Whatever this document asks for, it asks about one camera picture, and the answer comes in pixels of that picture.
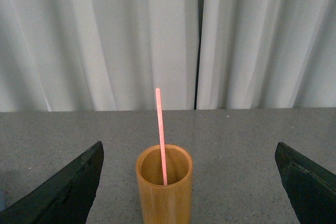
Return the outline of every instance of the pink straw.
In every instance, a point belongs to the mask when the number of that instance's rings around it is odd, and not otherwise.
[[[158,109],[157,120],[158,120],[158,123],[159,123],[163,185],[166,186],[166,185],[168,185],[168,183],[167,183],[167,166],[166,166],[166,151],[165,151],[165,148],[164,148],[162,101],[161,101],[161,90],[160,90],[160,88],[156,88],[155,93],[156,93],[156,107]]]

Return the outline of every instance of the white curtain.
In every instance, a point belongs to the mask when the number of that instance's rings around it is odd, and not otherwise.
[[[0,111],[335,106],[335,52],[336,0],[0,0]]]
[[[198,109],[336,106],[336,0],[204,0]]]

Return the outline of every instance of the bamboo cup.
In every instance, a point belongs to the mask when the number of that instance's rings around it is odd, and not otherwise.
[[[135,166],[145,224],[189,224],[193,160],[183,148],[166,144],[168,185],[163,186],[160,145],[145,150]]]

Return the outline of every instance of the speckled gray surface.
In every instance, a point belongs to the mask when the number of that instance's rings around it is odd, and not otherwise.
[[[0,113],[0,188],[11,205],[88,147],[105,159],[87,223],[142,223],[137,156],[155,111]],[[194,159],[192,223],[298,223],[274,160],[279,141],[336,173],[336,109],[164,111],[165,137]]]

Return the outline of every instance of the table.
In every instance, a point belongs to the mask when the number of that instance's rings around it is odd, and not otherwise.
[[[298,223],[276,168],[282,141],[336,173],[336,109],[164,111],[166,143],[194,159],[192,223]],[[135,161],[155,111],[0,113],[0,188],[27,195],[96,141],[104,165],[87,223],[142,223]]]

